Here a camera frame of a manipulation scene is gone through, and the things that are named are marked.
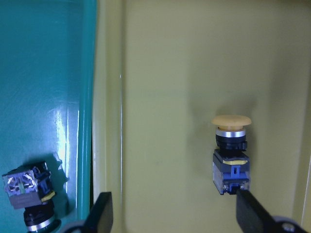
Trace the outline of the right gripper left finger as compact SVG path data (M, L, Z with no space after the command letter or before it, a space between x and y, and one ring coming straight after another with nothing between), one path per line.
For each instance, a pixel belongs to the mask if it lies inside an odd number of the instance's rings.
M101 192L86 220L67 224L63 233L110 233L113 226L111 192Z

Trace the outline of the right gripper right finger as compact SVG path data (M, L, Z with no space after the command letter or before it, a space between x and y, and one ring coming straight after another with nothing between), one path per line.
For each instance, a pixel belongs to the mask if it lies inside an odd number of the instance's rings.
M244 233L305 233L293 219L271 216L248 190L236 193L236 219Z

